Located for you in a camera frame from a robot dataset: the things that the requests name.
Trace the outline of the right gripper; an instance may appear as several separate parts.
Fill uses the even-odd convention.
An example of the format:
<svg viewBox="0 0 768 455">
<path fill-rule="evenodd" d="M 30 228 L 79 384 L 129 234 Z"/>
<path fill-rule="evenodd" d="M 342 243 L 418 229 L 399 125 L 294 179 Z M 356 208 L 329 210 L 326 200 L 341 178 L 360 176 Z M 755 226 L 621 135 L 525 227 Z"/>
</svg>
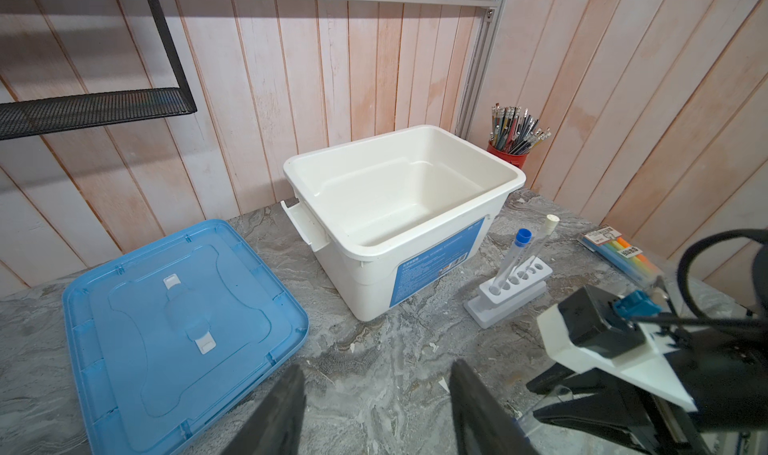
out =
<svg viewBox="0 0 768 455">
<path fill-rule="evenodd" d="M 605 394 L 554 403 L 535 409 L 547 425 L 581 431 L 643 454 L 711 454 L 687 413 L 618 378 L 605 385 L 601 372 L 584 373 L 555 363 L 526 383 L 538 395 L 565 387 L 575 395 Z"/>
</svg>

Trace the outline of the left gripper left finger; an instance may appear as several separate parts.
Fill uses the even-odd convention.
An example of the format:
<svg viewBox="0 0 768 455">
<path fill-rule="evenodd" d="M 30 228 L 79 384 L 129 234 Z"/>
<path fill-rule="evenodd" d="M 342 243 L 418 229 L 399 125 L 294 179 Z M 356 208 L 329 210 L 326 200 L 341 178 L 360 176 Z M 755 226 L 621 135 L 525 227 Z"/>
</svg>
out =
<svg viewBox="0 0 768 455">
<path fill-rule="evenodd" d="M 283 373 L 222 454 L 296 455 L 305 410 L 305 376 L 294 364 Z"/>
</svg>

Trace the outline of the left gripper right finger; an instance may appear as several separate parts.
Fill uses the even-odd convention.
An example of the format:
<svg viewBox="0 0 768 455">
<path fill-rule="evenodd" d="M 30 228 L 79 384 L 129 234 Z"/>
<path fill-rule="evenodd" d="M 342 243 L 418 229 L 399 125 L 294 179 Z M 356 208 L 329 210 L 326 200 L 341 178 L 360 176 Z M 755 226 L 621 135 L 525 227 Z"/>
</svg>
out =
<svg viewBox="0 0 768 455">
<path fill-rule="evenodd" d="M 463 359 L 451 366 L 449 390 L 459 454 L 537 454 L 517 421 Z"/>
</svg>

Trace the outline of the white capped test tube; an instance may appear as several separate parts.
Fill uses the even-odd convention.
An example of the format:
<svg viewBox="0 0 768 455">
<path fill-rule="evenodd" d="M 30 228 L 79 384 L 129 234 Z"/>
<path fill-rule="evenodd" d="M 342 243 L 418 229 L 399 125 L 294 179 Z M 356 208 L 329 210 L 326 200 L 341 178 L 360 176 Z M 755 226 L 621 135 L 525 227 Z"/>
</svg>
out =
<svg viewBox="0 0 768 455">
<path fill-rule="evenodd" d="M 546 216 L 541 229 L 535 235 L 532 245 L 524 257 L 523 263 L 521 264 L 521 269 L 523 272 L 527 272 L 533 265 L 535 258 L 539 255 L 539 252 L 542 250 L 543 246 L 554 233 L 559 222 L 560 218 L 557 215 L 548 214 Z"/>
</svg>

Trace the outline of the blue capped test tube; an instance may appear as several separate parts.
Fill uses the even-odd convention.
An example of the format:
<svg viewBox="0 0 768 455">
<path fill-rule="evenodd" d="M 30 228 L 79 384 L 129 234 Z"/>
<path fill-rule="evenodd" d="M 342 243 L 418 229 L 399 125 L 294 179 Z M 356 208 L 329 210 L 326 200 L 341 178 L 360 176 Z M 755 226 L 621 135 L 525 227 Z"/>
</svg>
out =
<svg viewBox="0 0 768 455">
<path fill-rule="evenodd" d="M 529 229 L 521 228 L 507 251 L 499 270 L 494 277 L 489 291 L 492 295 L 500 295 L 512 271 L 520 264 L 523 255 L 532 240 L 533 234 Z"/>
</svg>

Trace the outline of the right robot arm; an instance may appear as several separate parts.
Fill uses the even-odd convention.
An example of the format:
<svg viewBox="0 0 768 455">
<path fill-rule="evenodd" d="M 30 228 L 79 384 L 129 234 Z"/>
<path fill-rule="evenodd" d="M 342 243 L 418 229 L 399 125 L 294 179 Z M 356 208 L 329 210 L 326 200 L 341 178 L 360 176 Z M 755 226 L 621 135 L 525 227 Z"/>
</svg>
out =
<svg viewBox="0 0 768 455">
<path fill-rule="evenodd" d="M 690 268 L 737 238 L 759 247 L 750 272 L 758 306 L 742 318 L 714 317 L 691 294 Z M 691 245 L 676 272 L 688 316 L 671 301 L 655 303 L 666 294 L 662 280 L 625 296 L 586 285 L 547 309 L 538 326 L 553 364 L 527 387 L 565 399 L 535 408 L 533 420 L 643 454 L 707 454 L 708 433 L 736 434 L 736 452 L 753 448 L 767 428 L 766 246 L 763 229 Z"/>
</svg>

